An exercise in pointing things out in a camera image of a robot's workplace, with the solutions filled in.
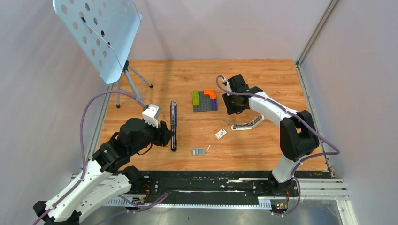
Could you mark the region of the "white staple box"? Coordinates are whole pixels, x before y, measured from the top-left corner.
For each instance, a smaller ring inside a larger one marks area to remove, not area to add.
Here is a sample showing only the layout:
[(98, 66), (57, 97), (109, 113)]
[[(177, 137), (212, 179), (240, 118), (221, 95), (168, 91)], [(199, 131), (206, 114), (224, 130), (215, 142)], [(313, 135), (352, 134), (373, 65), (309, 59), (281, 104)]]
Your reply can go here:
[(227, 134), (227, 131), (225, 129), (221, 129), (218, 132), (215, 133), (215, 137), (220, 140), (222, 137), (224, 137)]

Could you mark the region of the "grey staple tray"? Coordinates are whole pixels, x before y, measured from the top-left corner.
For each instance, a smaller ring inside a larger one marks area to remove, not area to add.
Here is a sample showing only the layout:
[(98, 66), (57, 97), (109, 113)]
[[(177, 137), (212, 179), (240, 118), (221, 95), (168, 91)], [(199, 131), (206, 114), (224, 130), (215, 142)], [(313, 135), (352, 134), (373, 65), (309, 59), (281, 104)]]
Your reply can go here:
[(206, 150), (203, 148), (198, 148), (198, 149), (193, 149), (192, 154), (193, 155), (205, 155)]

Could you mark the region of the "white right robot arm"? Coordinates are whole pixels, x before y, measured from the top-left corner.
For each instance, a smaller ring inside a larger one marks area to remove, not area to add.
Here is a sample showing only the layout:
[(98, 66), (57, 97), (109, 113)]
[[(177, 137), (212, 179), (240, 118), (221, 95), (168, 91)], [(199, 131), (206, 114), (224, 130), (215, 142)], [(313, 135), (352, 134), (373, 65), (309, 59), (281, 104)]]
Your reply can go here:
[(279, 145), (282, 152), (277, 166), (272, 170), (268, 182), (269, 192), (281, 195), (287, 189), (299, 160), (310, 155), (318, 146), (314, 122), (307, 110), (297, 111), (275, 101), (262, 89), (249, 87), (241, 74), (222, 79), (218, 87), (224, 91), (222, 96), (227, 114), (240, 114), (245, 109), (256, 111), (279, 128)]

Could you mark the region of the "white stapler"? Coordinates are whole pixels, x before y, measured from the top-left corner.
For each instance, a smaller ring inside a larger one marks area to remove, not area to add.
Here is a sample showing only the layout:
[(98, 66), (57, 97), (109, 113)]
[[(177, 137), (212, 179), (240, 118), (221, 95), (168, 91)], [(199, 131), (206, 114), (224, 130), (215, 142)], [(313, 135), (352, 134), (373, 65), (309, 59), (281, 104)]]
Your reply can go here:
[(260, 114), (255, 119), (253, 119), (252, 121), (250, 121), (248, 123), (232, 124), (231, 129), (235, 130), (235, 131), (251, 130), (251, 129), (255, 128), (256, 126), (258, 126), (260, 123), (262, 123), (264, 121), (264, 119), (265, 119), (265, 116)]

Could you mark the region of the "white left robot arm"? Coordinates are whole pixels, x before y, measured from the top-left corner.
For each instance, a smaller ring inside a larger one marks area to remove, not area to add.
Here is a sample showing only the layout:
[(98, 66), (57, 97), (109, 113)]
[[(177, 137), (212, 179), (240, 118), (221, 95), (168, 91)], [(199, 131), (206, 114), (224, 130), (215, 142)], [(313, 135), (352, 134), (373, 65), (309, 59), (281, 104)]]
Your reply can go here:
[(106, 185), (98, 185), (142, 149), (167, 146), (173, 135), (164, 121), (153, 126), (143, 119), (128, 119), (119, 132), (100, 146), (78, 177), (52, 199), (33, 205), (38, 220), (46, 225), (77, 225), (114, 197), (140, 193), (145, 186), (144, 176), (135, 166), (124, 168)]

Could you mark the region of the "blue black stapler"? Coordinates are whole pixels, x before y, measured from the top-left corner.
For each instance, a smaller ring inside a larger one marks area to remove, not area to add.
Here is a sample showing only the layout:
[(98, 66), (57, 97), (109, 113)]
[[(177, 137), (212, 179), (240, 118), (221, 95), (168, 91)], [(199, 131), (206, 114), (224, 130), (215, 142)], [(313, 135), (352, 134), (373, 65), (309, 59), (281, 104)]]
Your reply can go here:
[(174, 101), (170, 102), (170, 122), (171, 122), (171, 130), (174, 133), (171, 139), (171, 150), (175, 152), (177, 151), (177, 135), (176, 135), (177, 103)]

